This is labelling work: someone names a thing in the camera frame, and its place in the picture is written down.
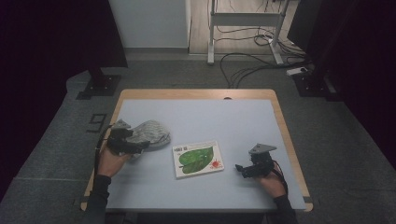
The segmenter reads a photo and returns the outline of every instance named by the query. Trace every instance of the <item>hand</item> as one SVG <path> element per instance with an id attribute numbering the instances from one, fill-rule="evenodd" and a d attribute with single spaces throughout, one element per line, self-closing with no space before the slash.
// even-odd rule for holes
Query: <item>hand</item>
<path id="1" fill-rule="evenodd" d="M 110 149 L 104 147 L 100 153 L 97 174 L 112 177 L 122 168 L 123 164 L 128 161 L 131 156 L 130 154 L 117 156 L 111 153 Z"/>
<path id="2" fill-rule="evenodd" d="M 271 172 L 268 176 L 260 176 L 255 178 L 261 185 L 262 187 L 273 197 L 277 198 L 279 196 L 285 195 L 285 187 L 283 187 L 283 184 L 280 182 L 279 177 Z"/>

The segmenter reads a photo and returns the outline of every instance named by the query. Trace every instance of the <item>wooden table edge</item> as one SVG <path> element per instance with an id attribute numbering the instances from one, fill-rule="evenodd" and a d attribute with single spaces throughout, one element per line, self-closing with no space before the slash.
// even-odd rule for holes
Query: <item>wooden table edge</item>
<path id="1" fill-rule="evenodd" d="M 124 90 L 120 93 L 119 100 L 117 101 L 114 109 L 113 116 L 110 124 L 117 121 L 118 114 L 122 106 L 124 99 L 136 99 L 136 100 L 148 100 L 148 99 L 186 99 L 186 100 L 198 100 L 198 99 L 224 99 L 229 97 L 231 99 L 257 99 L 257 100 L 271 100 L 271 104 L 276 115 L 276 122 L 282 134 L 283 141 L 285 143 L 286 150 L 290 159 L 292 170 L 296 176 L 297 184 L 303 194 L 304 199 L 310 199 L 308 187 L 306 186 L 303 171 L 301 170 L 300 163 L 294 150 L 293 143 L 291 142 L 290 134 L 286 121 L 283 117 L 282 110 L 280 108 L 279 101 L 277 100 L 276 93 L 273 90 L 221 90 L 221 89 L 135 89 L 135 90 Z M 93 172 L 85 189 L 84 198 L 90 196 L 90 192 L 93 186 Z M 305 212 L 312 211 L 314 205 L 311 202 L 305 202 Z M 85 211 L 87 203 L 81 203 L 81 209 Z"/>

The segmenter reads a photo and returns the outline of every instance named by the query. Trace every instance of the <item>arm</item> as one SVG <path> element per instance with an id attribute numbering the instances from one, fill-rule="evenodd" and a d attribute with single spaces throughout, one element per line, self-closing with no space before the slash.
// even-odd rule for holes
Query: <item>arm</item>
<path id="1" fill-rule="evenodd" d="M 122 165 L 129 158 L 131 158 L 131 155 L 116 156 L 108 148 L 103 148 L 100 155 L 98 173 L 93 180 L 93 188 L 88 199 L 82 224 L 105 224 L 107 198 L 109 195 L 107 189 L 111 184 L 111 177 L 122 168 Z"/>
<path id="2" fill-rule="evenodd" d="M 296 214 L 291 208 L 288 194 L 285 191 L 280 179 L 274 173 L 266 177 L 256 178 L 262 187 L 273 197 L 277 207 L 276 219 L 281 224 L 298 224 Z"/>

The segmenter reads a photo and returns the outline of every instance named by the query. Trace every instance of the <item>gray carpet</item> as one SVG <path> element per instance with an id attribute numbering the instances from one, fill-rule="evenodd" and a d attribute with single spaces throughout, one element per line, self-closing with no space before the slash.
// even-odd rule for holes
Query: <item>gray carpet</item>
<path id="1" fill-rule="evenodd" d="M 194 60 L 131 60 L 129 68 L 105 68 L 121 75 L 114 96 L 76 100 L 90 77 L 67 82 L 68 93 L 0 205 L 0 223 L 78 223 L 80 198 L 93 167 L 99 133 L 92 115 L 108 124 L 124 89 L 224 89 L 219 63 Z M 232 60 L 231 74 L 257 63 Z M 301 98 L 285 70 L 262 70 L 240 89 L 276 91 L 314 210 L 298 213 L 300 223 L 396 223 L 396 172 L 344 103 Z"/>

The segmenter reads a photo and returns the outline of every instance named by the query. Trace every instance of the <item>white wall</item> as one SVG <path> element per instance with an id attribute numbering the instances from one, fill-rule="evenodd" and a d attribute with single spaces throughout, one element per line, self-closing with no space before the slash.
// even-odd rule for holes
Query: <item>white wall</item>
<path id="1" fill-rule="evenodd" d="M 109 0 L 125 48 L 189 46 L 190 0 Z"/>

